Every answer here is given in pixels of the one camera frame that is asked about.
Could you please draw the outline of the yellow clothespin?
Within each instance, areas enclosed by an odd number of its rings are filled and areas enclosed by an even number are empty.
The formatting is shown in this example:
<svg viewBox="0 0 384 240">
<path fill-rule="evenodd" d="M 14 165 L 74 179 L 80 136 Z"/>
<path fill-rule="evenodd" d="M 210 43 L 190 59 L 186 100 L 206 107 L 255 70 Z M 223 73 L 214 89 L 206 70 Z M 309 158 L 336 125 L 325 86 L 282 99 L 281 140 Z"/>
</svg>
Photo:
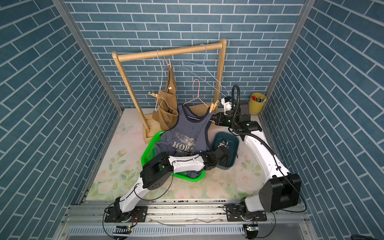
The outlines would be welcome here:
<svg viewBox="0 0 384 240">
<path fill-rule="evenodd" d="M 217 100 L 211 104 L 211 106 L 209 108 L 209 113 L 212 113 L 215 110 L 215 108 L 218 106 L 218 103 L 219 103 L 219 101 Z"/>
</svg>

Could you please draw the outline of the dark grey tank top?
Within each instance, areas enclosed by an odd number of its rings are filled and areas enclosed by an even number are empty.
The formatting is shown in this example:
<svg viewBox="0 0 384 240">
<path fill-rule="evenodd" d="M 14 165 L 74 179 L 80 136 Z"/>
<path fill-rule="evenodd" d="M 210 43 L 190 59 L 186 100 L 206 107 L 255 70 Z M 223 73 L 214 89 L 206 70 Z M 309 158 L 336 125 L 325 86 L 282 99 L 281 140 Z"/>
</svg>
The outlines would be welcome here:
<svg viewBox="0 0 384 240">
<path fill-rule="evenodd" d="M 214 112 L 209 110 L 202 117 L 195 115 L 185 105 L 178 106 L 176 124 L 160 136 L 155 143 L 155 153 L 166 152 L 169 156 L 189 157 L 211 151 L 208 130 Z"/>
</svg>

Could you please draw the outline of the pink wire hanger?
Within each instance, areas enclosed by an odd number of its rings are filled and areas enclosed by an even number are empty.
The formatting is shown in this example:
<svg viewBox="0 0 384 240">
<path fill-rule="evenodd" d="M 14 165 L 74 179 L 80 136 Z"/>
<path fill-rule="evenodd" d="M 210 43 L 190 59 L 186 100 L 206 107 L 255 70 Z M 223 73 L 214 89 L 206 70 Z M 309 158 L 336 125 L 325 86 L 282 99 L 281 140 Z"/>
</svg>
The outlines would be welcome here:
<svg viewBox="0 0 384 240">
<path fill-rule="evenodd" d="M 195 86 L 195 83 L 198 83 L 198 91 L 197 91 L 197 95 L 195 98 L 193 98 L 192 100 L 186 102 L 183 104 L 183 107 L 188 107 L 190 112 L 197 115 L 196 117 L 193 117 L 193 116 L 190 116 L 190 115 L 186 115 L 186 117 L 190 120 L 194 120 L 194 121 L 198 121 L 201 119 L 201 117 L 203 115 L 205 115 L 207 112 L 208 113 L 211 113 L 212 110 L 211 110 L 211 107 L 208 106 L 201 98 L 200 98 L 200 87 L 201 87 L 201 83 L 198 79 L 195 79 L 193 81 L 193 84 L 192 84 L 192 87 Z M 192 105 L 192 106 L 187 106 L 187 104 L 190 104 L 194 101 L 198 100 L 200 102 L 199 105 Z"/>
</svg>

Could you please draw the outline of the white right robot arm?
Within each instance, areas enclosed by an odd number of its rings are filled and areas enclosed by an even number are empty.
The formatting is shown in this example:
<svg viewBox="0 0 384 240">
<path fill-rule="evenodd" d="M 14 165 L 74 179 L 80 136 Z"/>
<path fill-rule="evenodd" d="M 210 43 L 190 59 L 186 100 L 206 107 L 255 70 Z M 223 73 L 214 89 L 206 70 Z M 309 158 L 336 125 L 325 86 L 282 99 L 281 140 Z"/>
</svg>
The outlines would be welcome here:
<svg viewBox="0 0 384 240">
<path fill-rule="evenodd" d="M 243 198 L 239 204 L 241 216 L 247 220 L 255 219 L 262 213 L 272 213 L 294 207 L 299 203 L 302 180 L 298 174 L 292 174 L 280 162 L 268 145 L 262 127 L 252 121 L 250 115 L 237 114 L 234 111 L 217 113 L 212 117 L 215 125 L 228 127 L 230 133 L 240 136 L 260 162 L 266 176 L 258 194 Z"/>
</svg>

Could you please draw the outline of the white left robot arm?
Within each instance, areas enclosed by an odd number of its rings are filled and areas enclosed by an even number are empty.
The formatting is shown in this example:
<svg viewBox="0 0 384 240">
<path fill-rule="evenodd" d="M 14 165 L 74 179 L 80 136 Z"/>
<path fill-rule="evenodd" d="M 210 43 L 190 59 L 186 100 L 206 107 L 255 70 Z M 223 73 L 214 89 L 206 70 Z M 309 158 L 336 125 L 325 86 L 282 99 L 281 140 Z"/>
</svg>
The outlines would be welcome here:
<svg viewBox="0 0 384 240">
<path fill-rule="evenodd" d="M 115 200 L 113 210 L 116 218 L 121 214 L 130 213 L 140 200 L 152 190 L 160 188 L 174 174 L 189 171 L 210 171 L 218 164 L 229 159 L 230 152 L 226 147 L 218 147 L 211 152 L 199 153 L 194 156 L 174 157 L 161 152 L 143 166 L 135 185 L 123 197 Z"/>
</svg>

